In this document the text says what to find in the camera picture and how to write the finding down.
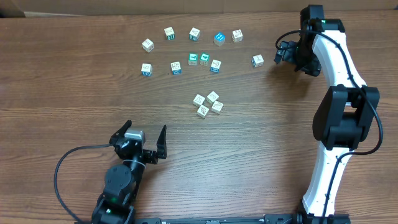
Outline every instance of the black cable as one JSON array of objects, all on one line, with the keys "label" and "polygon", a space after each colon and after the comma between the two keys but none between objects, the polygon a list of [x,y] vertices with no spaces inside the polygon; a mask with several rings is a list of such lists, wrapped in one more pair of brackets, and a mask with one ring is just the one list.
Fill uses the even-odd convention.
[{"label": "black cable", "polygon": [[77,223],[86,223],[83,220],[81,220],[79,217],[77,217],[76,214],[74,214],[68,207],[67,205],[65,205],[65,203],[63,202],[63,200],[61,199],[60,196],[60,192],[58,191],[58,185],[57,185],[57,176],[58,176],[58,170],[60,168],[60,165],[62,163],[62,161],[71,153],[80,150],[80,149],[99,149],[99,148],[104,148],[104,147],[110,147],[112,145],[110,144],[106,144],[106,145],[98,145],[98,146],[80,146],[80,147],[76,147],[74,149],[69,150],[67,153],[65,153],[62,158],[58,161],[57,167],[55,168],[55,172],[54,172],[54,189],[55,189],[55,195],[57,196],[58,200],[60,201],[62,207],[69,213],[70,216],[72,216]]},{"label": "black cable", "polygon": [[336,45],[336,47],[340,50],[341,55],[343,56],[344,64],[346,65],[346,69],[347,69],[348,79],[349,79],[349,80],[351,81],[351,83],[355,86],[355,88],[357,88],[357,89],[359,90],[359,94],[365,99],[366,103],[367,103],[367,104],[369,105],[369,107],[371,108],[371,110],[372,110],[372,112],[373,112],[373,115],[374,115],[374,118],[376,119],[377,126],[378,126],[378,128],[379,128],[379,140],[378,140],[376,146],[375,146],[372,150],[367,151],[367,152],[347,152],[347,153],[344,153],[343,155],[341,155],[339,158],[337,158],[337,161],[336,161],[336,164],[335,164],[335,168],[333,169],[333,173],[332,173],[332,175],[331,175],[331,179],[330,179],[330,182],[329,182],[328,192],[326,193],[325,206],[323,207],[322,217],[321,217],[321,219],[320,219],[320,223],[323,223],[323,220],[324,220],[325,215],[326,215],[326,210],[327,210],[329,198],[330,198],[331,187],[332,187],[332,185],[333,185],[333,181],[334,181],[335,176],[336,176],[338,164],[341,162],[341,160],[342,160],[344,157],[346,157],[346,156],[348,156],[348,155],[365,156],[365,155],[370,155],[370,154],[376,152],[376,151],[380,148],[381,143],[382,143],[382,141],[383,141],[383,128],[382,128],[382,124],[381,124],[380,117],[379,117],[379,115],[378,115],[376,109],[373,107],[373,105],[371,104],[371,102],[370,102],[369,99],[367,98],[365,92],[362,91],[362,89],[361,89],[361,88],[358,86],[358,84],[355,82],[355,80],[354,80],[354,78],[353,78],[353,74],[351,73],[351,69],[349,68],[349,63],[348,63],[347,56],[346,56],[346,54],[344,53],[344,50],[341,48],[341,45],[340,45],[339,43],[337,43],[335,40],[333,40],[331,37],[329,37],[329,36],[327,36],[327,35],[325,35],[325,34],[322,34],[321,32],[317,32],[317,31],[313,31],[313,30],[293,30],[293,31],[287,32],[286,34],[280,36],[280,37],[277,39],[277,41],[276,41],[276,43],[275,43],[276,48],[277,48],[278,50],[287,50],[287,49],[292,49],[292,48],[296,47],[296,46],[290,46],[290,47],[279,47],[279,46],[278,46],[278,43],[279,43],[279,41],[280,41],[282,38],[286,37],[287,35],[296,34],[296,33],[301,33],[301,34],[308,33],[308,34],[320,35],[320,36],[326,38],[327,40],[329,40],[330,42],[332,42],[332,43],[334,43],[334,44]]}]

